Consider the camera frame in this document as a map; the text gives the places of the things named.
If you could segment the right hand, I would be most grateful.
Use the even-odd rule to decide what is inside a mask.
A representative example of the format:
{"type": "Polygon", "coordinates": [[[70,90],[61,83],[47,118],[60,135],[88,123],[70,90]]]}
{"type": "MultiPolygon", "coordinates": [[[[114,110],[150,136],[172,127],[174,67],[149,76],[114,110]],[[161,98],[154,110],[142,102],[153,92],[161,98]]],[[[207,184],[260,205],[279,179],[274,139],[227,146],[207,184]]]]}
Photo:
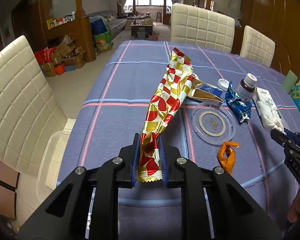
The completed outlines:
{"type": "Polygon", "coordinates": [[[300,217],[300,188],[294,198],[287,214],[287,219],[290,223],[295,223],[300,217]]]}

